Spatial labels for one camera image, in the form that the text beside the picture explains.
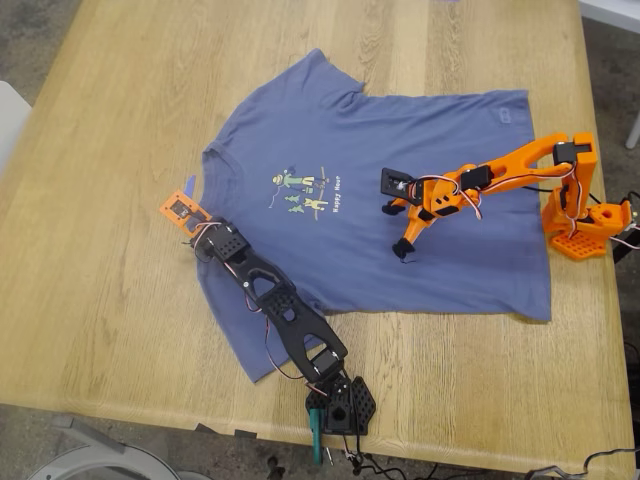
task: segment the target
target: t-shirt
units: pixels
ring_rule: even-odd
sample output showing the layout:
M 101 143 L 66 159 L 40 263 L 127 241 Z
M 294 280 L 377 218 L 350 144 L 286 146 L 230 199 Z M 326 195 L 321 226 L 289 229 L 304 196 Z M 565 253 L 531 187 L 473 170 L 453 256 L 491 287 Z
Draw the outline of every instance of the t-shirt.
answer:
M 550 319 L 538 194 L 484 196 L 425 229 L 403 263 L 391 247 L 406 212 L 382 213 L 384 167 L 413 177 L 479 164 L 530 142 L 524 90 L 369 96 L 320 50 L 259 87 L 203 153 L 201 205 L 233 222 L 318 311 L 517 312 Z M 238 360 L 255 381 L 272 370 L 265 321 L 217 262 L 198 277 Z M 269 350 L 287 359 L 274 328 Z M 363 348 L 357 343 L 348 349 Z

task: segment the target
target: hole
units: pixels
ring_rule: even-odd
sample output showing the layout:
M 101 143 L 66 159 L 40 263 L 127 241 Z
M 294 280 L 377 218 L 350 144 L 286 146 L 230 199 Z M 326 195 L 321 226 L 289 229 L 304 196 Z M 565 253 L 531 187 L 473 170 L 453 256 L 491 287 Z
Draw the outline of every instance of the hole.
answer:
M 347 412 L 345 412 L 342 408 L 338 407 L 333 412 L 331 412 L 331 416 L 336 422 L 341 422 L 345 418 L 347 418 Z
M 284 319 L 287 322 L 293 322 L 296 318 L 296 312 L 293 311 L 293 308 L 290 308 L 289 310 L 284 312 L 282 315 L 284 315 Z
M 261 297 L 268 291 L 270 291 L 273 287 L 275 287 L 275 283 L 271 280 L 267 280 L 266 278 L 257 277 L 253 280 L 253 289 L 256 292 L 256 295 Z

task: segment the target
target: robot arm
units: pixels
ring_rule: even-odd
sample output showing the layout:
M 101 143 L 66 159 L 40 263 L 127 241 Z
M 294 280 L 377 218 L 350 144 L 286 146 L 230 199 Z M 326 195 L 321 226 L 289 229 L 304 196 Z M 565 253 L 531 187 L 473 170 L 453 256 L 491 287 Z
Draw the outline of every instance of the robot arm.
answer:
M 553 155 L 553 166 L 532 167 L 549 154 Z M 631 206 L 628 200 L 620 205 L 587 206 L 596 162 L 591 133 L 577 134 L 573 141 L 564 133 L 555 133 L 503 157 L 480 165 L 465 164 L 444 175 L 413 178 L 385 168 L 382 193 L 396 198 L 382 211 L 397 215 L 409 205 L 409 225 L 393 251 L 404 258 L 415 250 L 413 242 L 423 229 L 463 207 L 472 207 L 478 219 L 482 219 L 479 209 L 482 195 L 559 178 L 562 186 L 553 190 L 542 212 L 544 231 L 555 233 L 551 245 L 576 260 L 603 255 L 608 238 L 631 224 Z

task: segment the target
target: gray floor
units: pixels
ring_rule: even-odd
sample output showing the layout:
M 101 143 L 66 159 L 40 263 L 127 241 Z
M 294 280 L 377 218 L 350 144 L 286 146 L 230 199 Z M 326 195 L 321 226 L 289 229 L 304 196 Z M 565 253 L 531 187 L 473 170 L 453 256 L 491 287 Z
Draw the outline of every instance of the gray floor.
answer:
M 0 0 L 0 80 L 9 82 L 29 103 L 37 98 L 55 54 L 73 18 L 78 0 Z M 629 190 L 640 191 L 640 146 L 624 148 L 624 140 L 640 109 L 640 35 L 585 21 L 589 68 L 605 172 L 607 198 L 618 201 Z M 616 267 L 625 337 L 640 345 L 640 298 L 636 275 L 640 254 Z M 30 472 L 74 443 L 49 427 L 52 414 L 0 405 L 0 479 L 27 478 Z M 276 455 L 287 469 L 285 478 L 348 479 L 349 464 L 338 451 L 336 465 L 315 467 L 309 448 L 86 419 L 114 438 L 155 445 L 168 452 L 177 469 L 209 475 L 214 480 L 265 479 L 267 459 Z M 398 466 L 409 479 L 425 476 L 431 464 L 380 456 L 382 465 Z M 457 472 L 443 468 L 445 478 Z M 380 478 L 363 474 L 362 478 Z M 492 472 L 492 480 L 521 475 Z

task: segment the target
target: wooden table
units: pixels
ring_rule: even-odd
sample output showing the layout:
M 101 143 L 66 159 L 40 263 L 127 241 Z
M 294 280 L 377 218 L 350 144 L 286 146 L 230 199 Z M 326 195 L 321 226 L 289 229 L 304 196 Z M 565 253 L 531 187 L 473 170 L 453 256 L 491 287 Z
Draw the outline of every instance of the wooden table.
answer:
M 0 180 L 1 402 L 310 443 L 307 390 L 249 381 L 157 208 L 233 108 L 313 47 L 370 94 L 527 88 L 536 135 L 595 130 L 573 0 L 86 0 Z M 365 451 L 578 471 L 632 445 L 612 262 L 549 256 L 550 324 L 331 318 L 378 404 Z

